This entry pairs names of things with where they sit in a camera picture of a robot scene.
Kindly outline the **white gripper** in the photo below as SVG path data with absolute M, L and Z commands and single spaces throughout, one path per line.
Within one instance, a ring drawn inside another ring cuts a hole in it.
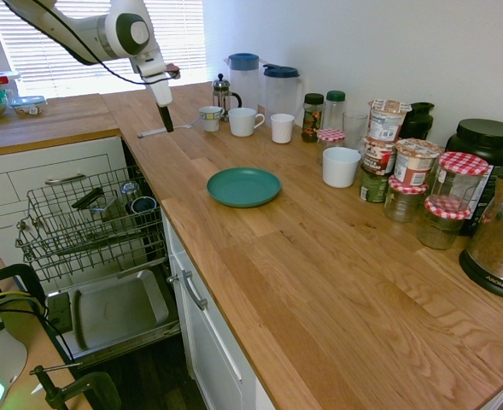
M 134 71 L 145 83 L 147 90 L 155 98 L 166 131 L 173 132 L 173 121 L 167 106 L 172 102 L 173 97 L 168 85 L 168 77 L 165 74 L 167 65 L 161 52 L 156 51 L 133 56 L 131 64 Z

